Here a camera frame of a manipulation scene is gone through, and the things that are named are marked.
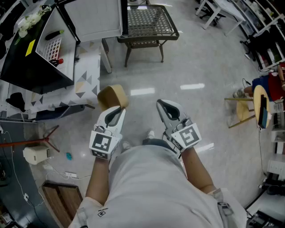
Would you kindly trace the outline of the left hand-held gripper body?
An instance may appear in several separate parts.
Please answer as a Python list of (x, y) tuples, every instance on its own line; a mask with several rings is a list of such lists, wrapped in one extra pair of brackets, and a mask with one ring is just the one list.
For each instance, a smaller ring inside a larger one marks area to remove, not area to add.
[(89, 149), (93, 156), (110, 160), (122, 139), (121, 133), (114, 134), (110, 127), (103, 127), (97, 123), (91, 131)]

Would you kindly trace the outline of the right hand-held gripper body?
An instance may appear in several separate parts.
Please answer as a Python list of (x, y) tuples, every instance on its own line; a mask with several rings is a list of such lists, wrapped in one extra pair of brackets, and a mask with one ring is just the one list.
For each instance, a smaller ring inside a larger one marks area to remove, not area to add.
[(163, 134), (174, 144), (180, 154), (202, 140), (197, 124), (190, 118), (183, 119), (176, 126), (173, 122), (169, 124), (170, 127), (166, 128)]

